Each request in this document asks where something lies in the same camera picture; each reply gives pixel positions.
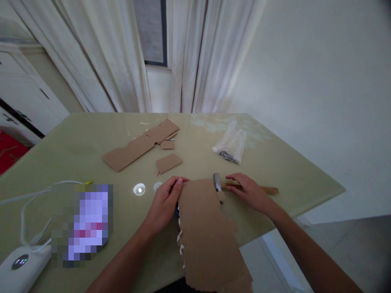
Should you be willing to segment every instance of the cabinet handle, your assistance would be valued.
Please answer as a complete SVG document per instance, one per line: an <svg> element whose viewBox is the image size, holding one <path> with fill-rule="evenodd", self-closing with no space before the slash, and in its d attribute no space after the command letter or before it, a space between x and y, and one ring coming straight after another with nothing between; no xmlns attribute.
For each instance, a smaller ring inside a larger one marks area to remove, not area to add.
<svg viewBox="0 0 391 293"><path fill-rule="evenodd" d="M29 117L27 117L26 115L24 115L21 111L16 110L16 112L20 115L21 118L26 119L27 121L32 122L31 119Z"/></svg>
<svg viewBox="0 0 391 293"><path fill-rule="evenodd" d="M45 94L45 92L44 92L42 89L40 89L40 90L41 90L41 92L45 95L45 97L46 97L48 100L50 100L49 97Z"/></svg>
<svg viewBox="0 0 391 293"><path fill-rule="evenodd" d="M15 120L13 120L12 118L9 118L6 114L3 113L3 115L6 117L6 121L8 122L14 122L16 125L18 125L18 123L15 122Z"/></svg>

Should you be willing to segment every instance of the cardboard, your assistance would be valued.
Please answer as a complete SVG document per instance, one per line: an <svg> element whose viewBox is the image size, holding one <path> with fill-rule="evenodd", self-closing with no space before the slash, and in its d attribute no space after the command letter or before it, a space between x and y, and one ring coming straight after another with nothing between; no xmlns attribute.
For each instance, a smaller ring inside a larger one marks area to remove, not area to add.
<svg viewBox="0 0 391 293"><path fill-rule="evenodd" d="M102 159L112 167L114 171L119 172L154 146L154 140L143 133L130 141L124 148L117 148L104 154Z"/></svg>
<svg viewBox="0 0 391 293"><path fill-rule="evenodd" d="M167 118L158 126L147 130L145 133L147 134L147 136L153 138L155 142L160 143L166 137L170 136L178 130L179 126Z"/></svg>
<svg viewBox="0 0 391 293"><path fill-rule="evenodd" d="M224 191L217 191L217 198L221 201L221 202L224 202L225 200L225 193Z"/></svg>
<svg viewBox="0 0 391 293"><path fill-rule="evenodd" d="M156 166L158 167L160 174L163 174L164 172L171 170L173 167L178 166L181 163L182 160L180 157L178 157L176 154L170 154L157 160Z"/></svg>
<svg viewBox="0 0 391 293"><path fill-rule="evenodd" d="M212 179L186 182L180 208L182 257L186 283L199 291L252 292L252 278L221 213Z"/></svg>
<svg viewBox="0 0 391 293"><path fill-rule="evenodd" d="M179 130L179 126L166 119L158 126L151 128L131 140L124 148L116 148L102 156L102 159L119 172L139 157L152 149L155 143L160 143L168 137L172 137Z"/></svg>
<svg viewBox="0 0 391 293"><path fill-rule="evenodd" d="M161 149L175 149L175 143L173 140L164 140L160 143Z"/></svg>
<svg viewBox="0 0 391 293"><path fill-rule="evenodd" d="M176 136L178 134L177 131L175 131L172 135L170 135L169 137L166 137L165 140L170 140L172 139L174 136Z"/></svg>

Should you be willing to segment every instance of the window frame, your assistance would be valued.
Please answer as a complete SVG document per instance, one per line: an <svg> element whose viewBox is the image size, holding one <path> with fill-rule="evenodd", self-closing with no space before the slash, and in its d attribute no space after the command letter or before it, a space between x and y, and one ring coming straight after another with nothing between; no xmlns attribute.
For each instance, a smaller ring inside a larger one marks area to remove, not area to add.
<svg viewBox="0 0 391 293"><path fill-rule="evenodd" d="M161 21L162 21L163 62L149 61L149 60L144 59L144 64L167 68L168 62L167 62L167 7L166 7L166 0L160 0L160 15L161 15Z"/></svg>

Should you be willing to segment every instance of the right hand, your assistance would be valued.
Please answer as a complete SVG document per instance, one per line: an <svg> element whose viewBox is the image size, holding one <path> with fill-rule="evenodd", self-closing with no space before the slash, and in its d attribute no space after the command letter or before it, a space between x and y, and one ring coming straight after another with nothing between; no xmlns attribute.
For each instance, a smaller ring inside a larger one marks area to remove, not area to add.
<svg viewBox="0 0 391 293"><path fill-rule="evenodd" d="M248 206L261 212L265 216L272 216L279 206L262 190L262 188L249 176L242 173L234 173L226 176L226 179L237 181L243 190L227 186L227 190L239 196Z"/></svg>

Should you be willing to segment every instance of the window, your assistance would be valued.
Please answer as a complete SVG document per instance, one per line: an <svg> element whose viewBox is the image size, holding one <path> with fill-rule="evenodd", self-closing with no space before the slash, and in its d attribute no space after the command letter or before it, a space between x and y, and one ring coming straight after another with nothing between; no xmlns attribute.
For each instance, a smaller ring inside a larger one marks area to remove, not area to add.
<svg viewBox="0 0 391 293"><path fill-rule="evenodd" d="M133 0L144 62L167 67L166 0Z"/></svg>

